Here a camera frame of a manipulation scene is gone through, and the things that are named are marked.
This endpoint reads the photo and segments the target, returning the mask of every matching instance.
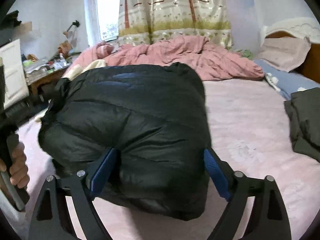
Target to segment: curtain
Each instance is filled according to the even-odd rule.
[[[224,0],[120,0],[119,45],[202,35],[232,46]]]

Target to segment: hand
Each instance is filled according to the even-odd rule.
[[[28,167],[26,165],[27,157],[23,151],[24,145],[23,143],[19,143],[11,154],[13,164],[9,169],[9,172],[11,174],[10,181],[12,185],[17,185],[18,188],[27,187],[30,181],[30,177],[28,176]],[[7,170],[7,167],[1,159],[0,170]]]

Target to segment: white door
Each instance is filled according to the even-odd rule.
[[[29,95],[21,62],[20,40],[15,40],[0,48],[0,57],[4,64],[6,85],[4,108]]]

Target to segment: folded black jacket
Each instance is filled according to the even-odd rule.
[[[290,119],[290,138],[296,153],[320,162],[320,88],[291,94],[284,103]]]
[[[181,220],[204,211],[211,146],[204,87],[181,63],[113,66],[61,79],[38,140],[57,174],[75,173],[107,147],[121,152],[102,198]]]

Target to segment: mattress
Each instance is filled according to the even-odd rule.
[[[265,81],[232,79],[204,85],[213,149],[247,176],[275,177],[287,208],[292,240],[298,240],[320,208],[320,163],[292,151],[283,98]],[[19,130],[30,174],[29,218],[43,181],[54,173],[50,157],[37,146],[39,128],[40,123],[31,120]],[[85,239],[70,197],[67,203],[77,235]],[[130,210],[99,198],[93,203],[114,240],[205,240],[227,205],[211,182],[205,212],[188,222]],[[252,204],[253,198],[249,198],[234,239],[243,235]]]

